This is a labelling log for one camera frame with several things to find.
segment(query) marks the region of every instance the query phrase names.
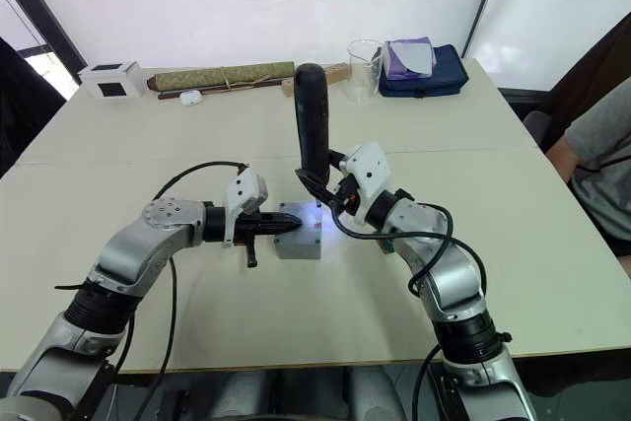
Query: white table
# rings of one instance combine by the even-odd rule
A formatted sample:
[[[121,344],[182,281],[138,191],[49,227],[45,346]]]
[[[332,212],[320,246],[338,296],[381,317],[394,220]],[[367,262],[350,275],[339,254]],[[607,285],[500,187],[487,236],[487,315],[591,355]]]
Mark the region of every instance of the white table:
[[[535,147],[518,118],[472,59],[457,96],[349,102],[329,88],[329,145],[350,152],[378,139],[387,152]],[[294,99],[279,87],[178,99],[95,100],[81,88],[20,158],[21,163],[297,156]]]
[[[330,145],[379,140],[392,185],[452,210],[456,234],[484,259],[488,304],[516,356],[631,345],[628,280],[476,62],[458,96],[378,98],[359,109],[330,88]],[[178,101],[103,103],[79,93],[0,181],[0,370],[19,369],[109,237],[136,219],[171,176],[201,161],[239,159],[267,180],[264,210],[308,198],[293,100],[279,89]],[[188,176],[173,195],[223,199],[234,171]],[[176,256],[178,323],[171,370],[418,360],[434,345],[407,293],[408,269],[374,243],[349,240],[325,213],[321,261],[279,260],[205,245]],[[141,304],[125,370],[162,360],[169,272]]]
[[[631,345],[624,272],[563,182],[530,148],[388,154],[394,185],[452,210],[456,234],[480,254],[488,305],[516,356]],[[206,159],[219,159],[210,155]],[[307,198],[298,157],[249,159],[269,188],[264,210]],[[108,238],[194,160],[18,165],[0,186],[4,330],[0,370],[16,370]],[[173,192],[217,199],[234,172],[208,169]],[[257,240],[259,267],[243,248],[208,244],[179,253],[172,370],[398,362],[425,357],[431,322],[406,289],[409,270],[374,243],[349,240],[328,213],[322,260],[279,260]],[[170,313],[163,272],[140,305],[127,371],[160,366]]]

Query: robotic arm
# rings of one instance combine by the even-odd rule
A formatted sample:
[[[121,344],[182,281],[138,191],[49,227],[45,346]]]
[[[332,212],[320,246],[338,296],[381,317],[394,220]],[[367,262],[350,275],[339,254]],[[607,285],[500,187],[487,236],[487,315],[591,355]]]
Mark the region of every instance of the robotic arm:
[[[382,234],[392,234],[394,251],[412,274],[418,274],[445,240],[446,215],[415,203],[401,189],[396,193],[387,190],[390,169],[376,142],[364,144],[348,156],[328,150],[326,80],[319,66],[300,66],[294,84],[301,182],[329,205],[337,227],[351,237],[371,236],[345,229],[338,217],[343,211],[353,215],[360,226],[369,224]],[[335,193],[326,189],[329,164],[344,175]],[[409,235],[419,232],[442,239]],[[443,351],[440,391],[449,419],[535,420],[505,344],[510,336],[496,332],[475,266],[460,248],[449,242],[438,264],[410,290],[419,295]]]
[[[115,376],[106,357],[174,253],[202,242],[243,244],[247,266],[255,266],[254,236],[302,224],[289,214],[259,212],[266,198],[265,182],[248,168],[229,185],[225,207],[172,197],[145,206],[109,240],[68,309],[15,376],[9,397],[0,400],[0,420],[89,419]]]

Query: black handheld object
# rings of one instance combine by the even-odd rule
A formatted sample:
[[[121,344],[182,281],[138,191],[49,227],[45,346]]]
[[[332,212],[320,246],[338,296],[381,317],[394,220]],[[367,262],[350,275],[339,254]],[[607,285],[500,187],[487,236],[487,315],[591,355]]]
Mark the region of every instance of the black handheld object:
[[[302,64],[294,75],[294,104],[302,169],[328,184],[328,94],[317,64]]]

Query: gray t-shirt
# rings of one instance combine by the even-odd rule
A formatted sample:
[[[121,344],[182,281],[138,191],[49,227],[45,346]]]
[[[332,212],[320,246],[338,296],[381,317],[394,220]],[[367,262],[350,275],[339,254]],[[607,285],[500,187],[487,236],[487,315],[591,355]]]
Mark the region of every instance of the gray t-shirt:
[[[583,166],[572,177],[577,195],[613,237],[631,241],[631,78],[618,85],[565,131]]]

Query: glass beaker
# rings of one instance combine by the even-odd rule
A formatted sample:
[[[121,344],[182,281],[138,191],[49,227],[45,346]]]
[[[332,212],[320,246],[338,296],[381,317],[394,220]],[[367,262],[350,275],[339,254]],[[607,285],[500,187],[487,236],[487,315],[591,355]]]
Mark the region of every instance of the glass beaker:
[[[373,39],[356,39],[348,45],[350,75],[343,90],[355,104],[367,103],[377,92],[385,48]]]

